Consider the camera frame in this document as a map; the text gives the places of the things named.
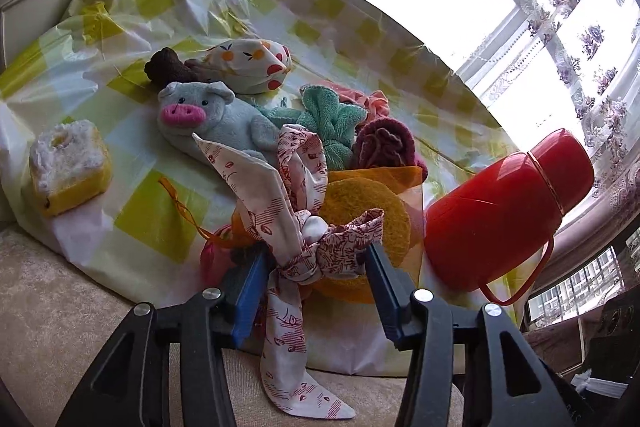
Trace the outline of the pink beaded pouch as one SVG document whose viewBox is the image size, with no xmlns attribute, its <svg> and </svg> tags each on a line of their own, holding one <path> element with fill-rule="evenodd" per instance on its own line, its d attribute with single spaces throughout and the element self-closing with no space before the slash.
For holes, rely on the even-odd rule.
<svg viewBox="0 0 640 427">
<path fill-rule="evenodd" d="M 200 258 L 201 280 L 204 287 L 217 287 L 229 270 L 236 267 L 232 250 L 218 245 L 217 239 L 231 239 L 231 227 L 218 229 L 211 239 L 207 239 Z"/>
</svg>

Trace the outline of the orange mesh bag with sponge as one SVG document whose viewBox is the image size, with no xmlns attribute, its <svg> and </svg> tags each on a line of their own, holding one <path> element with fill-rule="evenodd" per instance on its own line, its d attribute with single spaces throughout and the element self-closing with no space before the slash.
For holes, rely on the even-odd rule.
<svg viewBox="0 0 640 427">
<path fill-rule="evenodd" d="M 331 171 L 326 196 L 319 217 L 328 225 L 344 229 L 373 210 L 383 215 L 382 244 L 392 265 L 405 267 L 412 277 L 420 268 L 418 243 L 422 229 L 422 172 L 418 167 L 382 167 Z M 169 194 L 184 220 L 191 223 L 205 239 L 209 232 L 198 225 L 192 212 L 179 202 L 176 188 L 163 176 L 160 185 Z M 219 246 L 232 250 L 236 267 L 244 263 L 243 255 L 257 239 L 245 231 L 239 213 L 232 215 L 231 239 L 217 239 Z"/>
</svg>

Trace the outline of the yellow white sponge block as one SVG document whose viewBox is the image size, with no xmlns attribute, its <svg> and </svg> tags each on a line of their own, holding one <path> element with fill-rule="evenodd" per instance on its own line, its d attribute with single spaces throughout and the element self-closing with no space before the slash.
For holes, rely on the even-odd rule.
<svg viewBox="0 0 640 427">
<path fill-rule="evenodd" d="M 103 194 L 113 176 L 110 152 L 87 119 L 40 133 L 29 149 L 29 170 L 37 208 L 47 217 Z"/>
</svg>

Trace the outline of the red print white scarf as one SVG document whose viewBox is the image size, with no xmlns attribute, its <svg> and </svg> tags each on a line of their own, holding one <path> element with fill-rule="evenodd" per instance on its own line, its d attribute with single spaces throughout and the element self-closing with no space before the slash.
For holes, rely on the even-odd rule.
<svg viewBox="0 0 640 427">
<path fill-rule="evenodd" d="M 318 215 L 328 167 L 318 135 L 298 124 L 279 133 L 277 166 L 221 143 L 194 139 L 240 203 L 245 230 L 277 262 L 267 284 L 266 335 L 260 376 L 271 402 L 292 416 L 342 421 L 355 411 L 306 369 L 307 346 L 299 288 L 322 277 L 363 274 L 359 255 L 381 242 L 383 215 L 373 210 L 340 229 Z"/>
</svg>

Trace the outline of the magenta knit cloth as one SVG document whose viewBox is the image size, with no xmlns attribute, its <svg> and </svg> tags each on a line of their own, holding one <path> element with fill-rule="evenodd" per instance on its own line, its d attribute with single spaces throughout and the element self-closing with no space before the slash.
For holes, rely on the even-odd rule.
<svg viewBox="0 0 640 427">
<path fill-rule="evenodd" d="M 390 117 L 369 121 L 360 128 L 352 147 L 350 167 L 418 167 L 422 180 L 428 177 L 427 165 L 416 151 L 411 131 L 401 121 Z"/>
</svg>

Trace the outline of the grey plush pig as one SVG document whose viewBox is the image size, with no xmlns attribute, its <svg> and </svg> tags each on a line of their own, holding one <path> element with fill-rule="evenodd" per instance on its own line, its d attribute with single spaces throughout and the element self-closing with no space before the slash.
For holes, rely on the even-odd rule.
<svg viewBox="0 0 640 427">
<path fill-rule="evenodd" d="M 157 126 L 177 150 L 205 162 L 192 135 L 277 165 L 279 128 L 223 82 L 169 83 L 157 95 Z"/>
</svg>

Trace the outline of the teal green towel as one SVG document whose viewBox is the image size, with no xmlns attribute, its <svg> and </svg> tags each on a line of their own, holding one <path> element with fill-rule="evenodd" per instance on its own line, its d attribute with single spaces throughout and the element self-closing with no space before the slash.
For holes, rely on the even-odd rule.
<svg viewBox="0 0 640 427">
<path fill-rule="evenodd" d="M 330 171 L 346 170 L 352 163 L 352 146 L 356 140 L 356 127 L 368 116 L 367 109 L 342 102 L 337 92 L 329 87 L 310 84 L 300 91 L 302 108 L 280 105 L 259 107 L 278 128 L 284 124 L 298 124 L 320 138 Z"/>
</svg>

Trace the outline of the red thermos jug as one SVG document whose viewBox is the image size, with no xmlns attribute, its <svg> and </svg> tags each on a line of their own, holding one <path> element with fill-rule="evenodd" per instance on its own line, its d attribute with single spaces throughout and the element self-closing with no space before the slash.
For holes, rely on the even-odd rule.
<svg viewBox="0 0 640 427">
<path fill-rule="evenodd" d="M 565 213 L 593 182 L 587 152 L 565 129 L 496 161 L 426 208 L 424 251 L 435 277 L 450 291 L 478 289 L 492 303 L 512 305 L 539 277 Z M 498 298 L 489 284 L 537 251 L 544 253 L 528 279 Z"/>
</svg>

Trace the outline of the green checkered plastic tablecloth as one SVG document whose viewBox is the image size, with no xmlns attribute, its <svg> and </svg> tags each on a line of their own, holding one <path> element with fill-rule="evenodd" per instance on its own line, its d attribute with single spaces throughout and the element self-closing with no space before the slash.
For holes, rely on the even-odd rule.
<svg viewBox="0 0 640 427">
<path fill-rule="evenodd" d="M 361 0 L 73 0 L 1 77 L 17 222 L 136 301 L 184 303 L 201 253 L 262 245 L 265 369 L 405 375 L 349 245 L 436 280 L 422 202 L 512 153 L 439 58 Z M 281 355 L 274 364 L 273 355 Z"/>
</svg>

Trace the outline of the pink coral scrunchie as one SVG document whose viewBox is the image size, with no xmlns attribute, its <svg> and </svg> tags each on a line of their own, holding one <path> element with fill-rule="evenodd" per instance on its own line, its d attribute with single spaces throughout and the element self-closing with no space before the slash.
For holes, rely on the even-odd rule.
<svg viewBox="0 0 640 427">
<path fill-rule="evenodd" d="M 369 119 L 378 119 L 390 116 L 390 102 L 381 90 L 375 90 L 370 94 L 365 94 L 356 89 L 341 86 L 332 81 L 323 81 L 323 86 L 332 89 L 342 103 L 355 104 L 364 108 Z"/>
</svg>

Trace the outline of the dark brown plush piece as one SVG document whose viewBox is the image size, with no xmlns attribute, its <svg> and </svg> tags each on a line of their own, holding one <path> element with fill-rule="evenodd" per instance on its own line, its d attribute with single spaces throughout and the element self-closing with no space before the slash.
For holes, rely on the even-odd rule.
<svg viewBox="0 0 640 427">
<path fill-rule="evenodd" d="M 157 90 L 165 89 L 169 83 L 213 82 L 222 77 L 212 66 L 196 58 L 181 61 L 174 49 L 163 48 L 153 54 L 144 65 L 144 72 Z"/>
</svg>

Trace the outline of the white lace sheer curtain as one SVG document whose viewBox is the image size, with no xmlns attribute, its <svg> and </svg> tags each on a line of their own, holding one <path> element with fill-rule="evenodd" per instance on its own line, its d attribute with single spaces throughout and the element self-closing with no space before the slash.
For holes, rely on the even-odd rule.
<svg viewBox="0 0 640 427">
<path fill-rule="evenodd" d="M 521 146 L 564 127 L 596 172 L 575 222 L 624 195 L 639 153 L 637 0 L 421 0 L 412 28 Z"/>
</svg>

